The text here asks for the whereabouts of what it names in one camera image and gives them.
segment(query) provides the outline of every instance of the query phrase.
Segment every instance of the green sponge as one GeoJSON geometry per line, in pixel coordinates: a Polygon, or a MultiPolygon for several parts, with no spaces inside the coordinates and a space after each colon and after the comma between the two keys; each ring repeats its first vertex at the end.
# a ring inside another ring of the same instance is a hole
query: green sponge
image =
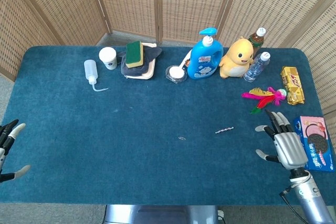
{"type": "Polygon", "coordinates": [[[126,66],[135,68],[143,65],[143,46],[140,41],[126,45],[126,66]]]}

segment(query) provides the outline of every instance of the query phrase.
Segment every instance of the table leg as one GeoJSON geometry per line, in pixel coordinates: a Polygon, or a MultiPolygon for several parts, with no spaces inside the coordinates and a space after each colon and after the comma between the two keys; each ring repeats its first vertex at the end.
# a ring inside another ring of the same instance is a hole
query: table leg
{"type": "Polygon", "coordinates": [[[218,224],[217,206],[186,206],[188,224],[218,224]]]}
{"type": "Polygon", "coordinates": [[[138,205],[107,205],[103,224],[133,224],[139,208],[138,205]]]}

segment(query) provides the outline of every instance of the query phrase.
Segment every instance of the bottle label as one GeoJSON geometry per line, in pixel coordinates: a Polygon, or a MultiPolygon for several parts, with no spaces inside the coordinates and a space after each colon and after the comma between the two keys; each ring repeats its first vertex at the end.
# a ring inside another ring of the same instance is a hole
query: bottle label
{"type": "Polygon", "coordinates": [[[212,75],[216,71],[216,67],[214,67],[211,63],[212,56],[201,56],[198,58],[198,69],[194,74],[194,77],[200,78],[212,75]]]}
{"type": "Polygon", "coordinates": [[[210,63],[211,61],[211,56],[201,56],[198,59],[198,64],[207,64],[210,63]]]}
{"type": "Polygon", "coordinates": [[[248,38],[248,40],[252,43],[252,46],[254,47],[254,48],[259,48],[259,47],[261,47],[262,45],[263,45],[263,43],[264,42],[257,42],[257,41],[255,41],[255,40],[253,40],[251,37],[249,37],[248,38]]]}

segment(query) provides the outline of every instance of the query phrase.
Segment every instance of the cloth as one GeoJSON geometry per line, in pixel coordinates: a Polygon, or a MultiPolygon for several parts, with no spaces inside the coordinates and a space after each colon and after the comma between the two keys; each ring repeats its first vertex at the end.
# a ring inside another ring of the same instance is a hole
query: cloth
{"type": "MultiPolygon", "coordinates": [[[[283,66],[295,66],[305,104],[267,108],[290,121],[322,116],[306,56],[298,49],[268,49],[271,62],[252,83],[209,78],[175,84],[165,77],[190,48],[163,47],[150,80],[125,78],[99,60],[101,47],[30,48],[13,87],[4,122],[20,119],[3,173],[31,164],[18,180],[0,184],[2,202],[140,205],[284,205],[279,192],[289,172],[262,160],[255,149],[276,150],[251,115],[256,101],[241,97],[260,87],[283,87],[283,66]],[[83,63],[97,62],[94,92],[83,63]],[[234,126],[231,131],[216,131],[234,126]]],[[[116,47],[117,52],[125,51],[116,47]]],[[[336,174],[312,172],[327,205],[336,205],[336,174]]],[[[297,205],[294,192],[289,201],[297,205]]]]}
{"type": "Polygon", "coordinates": [[[121,73],[124,76],[140,76],[148,72],[149,63],[160,55],[162,49],[160,47],[143,47],[143,65],[135,68],[128,68],[126,66],[126,52],[120,52],[117,57],[121,58],[121,73]]]}

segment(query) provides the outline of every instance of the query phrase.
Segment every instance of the silver robotic hand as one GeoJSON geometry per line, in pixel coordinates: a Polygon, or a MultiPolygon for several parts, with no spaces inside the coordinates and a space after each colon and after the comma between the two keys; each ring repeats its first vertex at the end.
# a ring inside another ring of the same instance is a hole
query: silver robotic hand
{"type": "Polygon", "coordinates": [[[279,194],[280,197],[304,223],[334,223],[312,175],[304,169],[308,158],[300,137],[293,131],[282,113],[268,110],[266,113],[273,129],[267,125],[260,125],[256,127],[256,131],[265,131],[272,138],[278,155],[268,155],[261,150],[256,150],[256,153],[262,159],[280,163],[285,169],[290,170],[291,185],[279,194]],[[294,189],[308,222],[295,212],[286,199],[286,194],[291,189],[294,189]]]}
{"type": "Polygon", "coordinates": [[[2,167],[9,153],[9,150],[14,144],[14,141],[20,131],[23,130],[23,128],[26,126],[26,124],[22,123],[14,128],[14,126],[17,125],[18,122],[19,120],[17,119],[12,121],[11,123],[6,124],[5,126],[0,126],[0,183],[20,178],[25,175],[26,172],[30,169],[30,165],[26,165],[15,173],[2,174],[2,167]]]}

